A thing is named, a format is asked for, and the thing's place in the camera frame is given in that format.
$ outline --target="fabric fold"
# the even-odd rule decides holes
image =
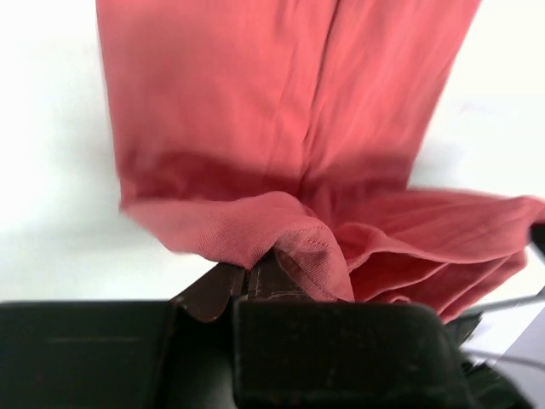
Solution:
[[[478,6],[97,0],[122,210],[217,262],[276,247],[317,300],[452,319],[545,221],[539,199],[407,190]]]

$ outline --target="pink cloth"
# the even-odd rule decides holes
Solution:
[[[123,210],[172,251],[251,268],[277,247],[317,300],[455,317],[545,218],[406,190],[478,5],[98,0]]]

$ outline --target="white table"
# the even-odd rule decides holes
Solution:
[[[118,214],[94,1],[0,4],[0,299],[172,297],[213,263]],[[413,184],[545,197],[544,17],[545,2],[485,0]],[[486,301],[544,285],[531,258]]]

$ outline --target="cable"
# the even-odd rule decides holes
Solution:
[[[528,360],[526,358],[521,358],[518,356],[509,356],[509,355],[502,355],[502,354],[494,354],[492,352],[477,351],[473,349],[463,349],[463,352],[469,355],[476,356],[477,358],[484,358],[486,360],[504,361],[511,364],[528,366],[538,371],[545,372],[545,364],[542,362],[537,362],[535,360]]]

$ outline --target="white surface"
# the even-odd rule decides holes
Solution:
[[[485,1],[415,184],[545,197],[544,16]],[[118,214],[94,1],[0,0],[0,50],[0,300],[168,298],[206,272]],[[517,280],[501,297],[545,285],[542,264]]]

